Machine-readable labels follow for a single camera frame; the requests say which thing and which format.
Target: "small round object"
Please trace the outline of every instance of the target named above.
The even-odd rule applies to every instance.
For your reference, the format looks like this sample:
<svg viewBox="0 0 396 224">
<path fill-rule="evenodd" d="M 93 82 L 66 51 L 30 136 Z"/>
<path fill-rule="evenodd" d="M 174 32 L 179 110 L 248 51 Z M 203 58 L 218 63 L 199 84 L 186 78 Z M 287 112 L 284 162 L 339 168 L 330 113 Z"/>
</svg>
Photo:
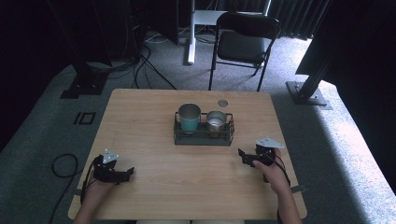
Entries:
<svg viewBox="0 0 396 224">
<path fill-rule="evenodd" d="M 227 107 L 228 102 L 226 100 L 219 100 L 218 105 L 221 107 Z"/>
</svg>

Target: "robotic hand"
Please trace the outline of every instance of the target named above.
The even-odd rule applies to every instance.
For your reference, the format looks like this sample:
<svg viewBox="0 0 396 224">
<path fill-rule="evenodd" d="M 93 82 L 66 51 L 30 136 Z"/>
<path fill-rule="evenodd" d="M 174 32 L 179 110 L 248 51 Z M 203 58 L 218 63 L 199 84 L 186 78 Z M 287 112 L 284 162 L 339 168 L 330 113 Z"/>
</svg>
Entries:
<svg viewBox="0 0 396 224">
<path fill-rule="evenodd" d="M 97 180 L 100 180 L 105 183 L 116 183 L 117 185 L 121 182 L 128 182 L 130 176 L 134 173 L 134 167 L 127 170 L 126 172 L 118 172 L 114 170 L 116 166 L 119 155 L 109 152 L 107 149 L 105 150 L 105 156 L 99 155 L 95 159 L 93 159 L 91 166 L 88 170 L 87 177 L 82 184 L 81 190 L 81 203 L 84 201 L 85 190 L 89 186 L 87 186 L 89 181 L 89 175 L 91 173 L 91 168 L 94 167 L 93 177 Z"/>
</svg>

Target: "gray carpet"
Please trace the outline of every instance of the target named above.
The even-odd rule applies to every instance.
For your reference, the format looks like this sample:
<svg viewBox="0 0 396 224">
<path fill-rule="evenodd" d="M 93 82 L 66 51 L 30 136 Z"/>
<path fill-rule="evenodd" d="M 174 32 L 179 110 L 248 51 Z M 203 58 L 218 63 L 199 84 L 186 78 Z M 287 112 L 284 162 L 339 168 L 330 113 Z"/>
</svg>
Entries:
<svg viewBox="0 0 396 224">
<path fill-rule="evenodd" d="M 213 39 L 210 35 L 202 38 Z M 160 38 L 151 39 L 149 61 L 180 90 L 207 90 L 212 45 L 197 41 L 195 64 L 186 65 L 188 44 L 176 46 Z M 295 76 L 309 41 L 282 37 L 275 42 L 262 91 L 268 91 L 290 152 L 303 193 L 308 216 L 304 223 L 390 223 L 396 220 L 396 197 L 382 176 L 352 117 L 334 85 L 321 82 L 319 89 L 331 106 L 295 105 L 286 81 L 305 81 Z M 219 65 L 213 80 L 214 91 L 255 91 L 259 76 L 252 70 Z M 110 74 L 101 95 L 80 95 L 60 99 L 73 81 L 75 71 L 66 67 L 49 84 L 7 147 L 0 154 L 0 223 L 48 223 L 52 209 L 70 178 L 57 177 L 52 161 L 64 153 L 78 158 L 80 170 L 89 151 L 111 92 L 131 88 L 134 71 Z M 148 66 L 137 77 L 142 89 L 171 89 Z M 96 116 L 91 125 L 75 124 L 78 113 Z M 58 160 L 55 169 L 62 175 L 74 171 L 71 157 Z M 53 223 L 71 223 L 67 217 L 80 176 L 64 195 Z M 96 221 L 123 223 L 123 221 Z M 246 223 L 275 223 L 253 221 Z"/>
</svg>

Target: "stand base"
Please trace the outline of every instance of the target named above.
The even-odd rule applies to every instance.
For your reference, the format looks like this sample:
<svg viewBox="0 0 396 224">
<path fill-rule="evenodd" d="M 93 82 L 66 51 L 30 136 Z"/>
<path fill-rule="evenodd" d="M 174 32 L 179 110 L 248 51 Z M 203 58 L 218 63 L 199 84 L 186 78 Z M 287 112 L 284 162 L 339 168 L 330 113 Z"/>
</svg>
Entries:
<svg viewBox="0 0 396 224">
<path fill-rule="evenodd" d="M 328 105 L 329 103 L 323 98 L 319 89 L 316 89 L 314 94 L 308 99 L 300 98 L 298 93 L 300 88 L 304 85 L 303 82 L 288 81 L 286 86 L 289 89 L 293 101 L 297 105 Z"/>
<path fill-rule="evenodd" d="M 82 95 L 100 95 L 106 85 L 108 74 L 101 74 L 90 85 L 78 85 L 78 77 L 75 77 L 73 83 L 70 85 L 69 90 L 62 93 L 61 99 L 77 99 Z"/>
</svg>

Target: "cup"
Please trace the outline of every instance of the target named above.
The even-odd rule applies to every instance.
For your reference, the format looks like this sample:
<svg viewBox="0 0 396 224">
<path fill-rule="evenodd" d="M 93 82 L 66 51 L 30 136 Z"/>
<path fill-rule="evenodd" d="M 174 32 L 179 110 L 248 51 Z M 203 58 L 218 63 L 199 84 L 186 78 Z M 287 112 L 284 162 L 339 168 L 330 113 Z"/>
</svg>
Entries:
<svg viewBox="0 0 396 224">
<path fill-rule="evenodd" d="M 218 110 L 213 110 L 206 115 L 206 128 L 210 131 L 210 137 L 220 137 L 224 129 L 227 116 Z"/>
<path fill-rule="evenodd" d="M 201 108 L 193 103 L 186 103 L 178 109 L 181 130 L 186 134 L 193 134 L 201 120 Z"/>
</svg>

